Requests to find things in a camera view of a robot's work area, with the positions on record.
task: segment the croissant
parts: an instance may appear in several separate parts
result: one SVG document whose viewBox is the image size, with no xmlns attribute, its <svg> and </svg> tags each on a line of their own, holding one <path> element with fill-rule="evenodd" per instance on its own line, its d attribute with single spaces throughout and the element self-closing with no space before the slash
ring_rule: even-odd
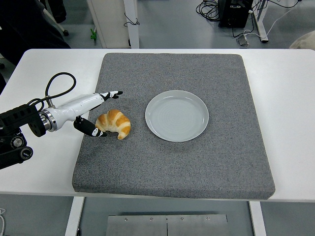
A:
<svg viewBox="0 0 315 236">
<path fill-rule="evenodd" d="M 125 138 L 130 132 L 130 120 L 118 110 L 110 110 L 100 115 L 95 124 L 102 132 L 118 132 L 118 139 Z"/>
</svg>

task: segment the white desk leg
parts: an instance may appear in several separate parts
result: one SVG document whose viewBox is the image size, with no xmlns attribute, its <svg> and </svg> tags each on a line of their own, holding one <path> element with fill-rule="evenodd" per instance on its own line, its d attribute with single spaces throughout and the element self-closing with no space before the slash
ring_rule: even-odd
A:
<svg viewBox="0 0 315 236">
<path fill-rule="evenodd" d="M 124 0 L 125 12 L 128 18 L 133 22 L 137 22 L 137 0 Z M 131 48 L 139 48 L 139 28 L 138 25 L 128 25 L 129 40 Z"/>
<path fill-rule="evenodd" d="M 251 216 L 252 216 L 252 227 L 254 229 L 255 236 L 267 236 L 264 219 L 262 217 L 260 202 L 249 202 Z"/>
<path fill-rule="evenodd" d="M 65 230 L 65 234 L 64 234 L 65 236 L 77 235 L 82 208 L 83 208 L 83 202 L 84 202 L 84 197 L 73 198 L 70 216 L 69 216 L 69 220 L 67 224 L 67 229 Z"/>
<path fill-rule="evenodd" d="M 257 7 L 256 10 L 253 12 L 253 14 L 255 16 L 258 33 L 261 36 L 260 41 L 263 43 L 267 43 L 269 40 L 268 40 L 267 33 L 266 33 L 266 30 L 262 21 L 265 18 L 265 15 L 268 9 L 268 1 L 262 0 L 261 4 L 258 6 L 259 6 L 259 10 L 257 10 L 258 9 Z"/>
</svg>

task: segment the white table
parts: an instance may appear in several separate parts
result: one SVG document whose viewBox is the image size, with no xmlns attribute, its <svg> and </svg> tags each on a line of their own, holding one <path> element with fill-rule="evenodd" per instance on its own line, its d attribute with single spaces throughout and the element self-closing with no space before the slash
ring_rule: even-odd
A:
<svg viewBox="0 0 315 236">
<path fill-rule="evenodd" d="M 34 49 L 23 55 L 0 96 L 0 112 L 42 98 L 48 80 L 62 71 L 72 73 L 77 86 L 54 99 L 56 106 L 94 92 L 102 59 L 109 52 L 240 54 L 276 186 L 268 201 L 315 202 L 315 52 L 311 50 Z M 64 91 L 71 84 L 70 77 L 61 76 L 53 82 L 49 93 Z M 72 122 L 40 138 L 27 125 L 22 132 L 34 155 L 23 164 L 0 170 L 0 193 L 108 196 L 76 193 L 72 188 L 72 174 L 83 138 Z"/>
</svg>

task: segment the person's leg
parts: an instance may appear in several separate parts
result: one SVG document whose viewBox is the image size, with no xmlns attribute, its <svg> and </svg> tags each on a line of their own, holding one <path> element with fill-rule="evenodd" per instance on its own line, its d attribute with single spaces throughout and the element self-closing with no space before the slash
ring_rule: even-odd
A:
<svg viewBox="0 0 315 236">
<path fill-rule="evenodd" d="M 48 0 L 48 4 L 56 22 L 59 24 L 65 21 L 67 13 L 65 11 L 63 0 Z"/>
<path fill-rule="evenodd" d="M 0 0 L 0 53 L 13 64 L 31 48 L 70 48 L 43 9 L 38 0 Z"/>
<path fill-rule="evenodd" d="M 4 87 L 5 87 L 6 83 L 4 80 L 4 77 L 2 76 L 2 74 L 0 73 L 0 94 L 2 93 Z"/>
</svg>

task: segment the black computer tower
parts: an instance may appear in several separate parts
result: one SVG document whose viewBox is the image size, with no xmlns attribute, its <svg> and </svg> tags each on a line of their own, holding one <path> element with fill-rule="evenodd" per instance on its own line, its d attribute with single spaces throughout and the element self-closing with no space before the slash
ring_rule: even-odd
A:
<svg viewBox="0 0 315 236">
<path fill-rule="evenodd" d="M 219 27 L 244 28 L 253 0 L 218 0 Z"/>
</svg>

